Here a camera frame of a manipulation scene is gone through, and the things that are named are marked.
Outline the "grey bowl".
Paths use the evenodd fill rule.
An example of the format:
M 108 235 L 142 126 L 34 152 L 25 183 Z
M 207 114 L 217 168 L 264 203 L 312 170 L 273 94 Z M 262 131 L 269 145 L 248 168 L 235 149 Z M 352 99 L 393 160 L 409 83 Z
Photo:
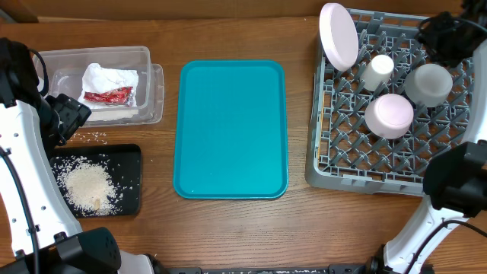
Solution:
M 448 70 L 436 64 L 424 64 L 406 76 L 405 92 L 414 103 L 436 107 L 446 101 L 453 87 Z

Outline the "red sauce packet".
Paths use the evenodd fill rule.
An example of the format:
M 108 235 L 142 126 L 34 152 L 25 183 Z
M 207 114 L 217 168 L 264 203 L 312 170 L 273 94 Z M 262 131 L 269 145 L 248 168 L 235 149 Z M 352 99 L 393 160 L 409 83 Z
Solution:
M 106 105 L 130 105 L 133 87 L 121 87 L 103 93 L 85 91 L 83 98 L 91 103 Z

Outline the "white paper cup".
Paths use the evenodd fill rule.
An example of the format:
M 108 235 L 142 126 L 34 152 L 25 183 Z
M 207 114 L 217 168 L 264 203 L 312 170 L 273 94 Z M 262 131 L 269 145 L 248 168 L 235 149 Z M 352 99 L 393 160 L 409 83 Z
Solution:
M 364 88 L 375 91 L 381 82 L 387 83 L 394 68 L 393 60 L 387 55 L 375 56 L 361 74 L 360 80 L 364 81 Z

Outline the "large pink plate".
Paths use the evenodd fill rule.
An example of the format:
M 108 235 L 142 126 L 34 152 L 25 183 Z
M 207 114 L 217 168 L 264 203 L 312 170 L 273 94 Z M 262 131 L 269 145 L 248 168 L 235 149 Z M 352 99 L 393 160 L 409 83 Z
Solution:
M 344 72 L 358 57 L 358 35 L 351 15 L 338 3 L 326 3 L 319 17 L 320 41 L 332 66 Z

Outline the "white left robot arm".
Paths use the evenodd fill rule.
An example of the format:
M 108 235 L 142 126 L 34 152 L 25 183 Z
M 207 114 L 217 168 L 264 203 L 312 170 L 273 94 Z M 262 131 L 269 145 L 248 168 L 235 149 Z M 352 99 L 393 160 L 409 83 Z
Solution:
M 48 94 L 35 50 L 1 40 L 1 196 L 15 261 L 3 273 L 165 273 L 150 254 L 119 249 L 107 228 L 83 231 L 60 193 L 48 155 L 84 125 L 91 110 Z

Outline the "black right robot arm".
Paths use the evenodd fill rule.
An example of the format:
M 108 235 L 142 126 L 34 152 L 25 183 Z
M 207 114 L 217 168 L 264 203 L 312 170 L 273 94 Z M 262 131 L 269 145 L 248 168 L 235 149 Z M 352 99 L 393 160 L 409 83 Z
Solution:
M 486 209 L 486 0 L 465 0 L 460 16 L 445 11 L 423 20 L 415 38 L 430 60 L 454 67 L 473 60 L 473 96 L 461 143 L 430 160 L 425 195 L 401 232 L 381 246 L 361 273 L 431 273 L 428 256 L 456 227 Z

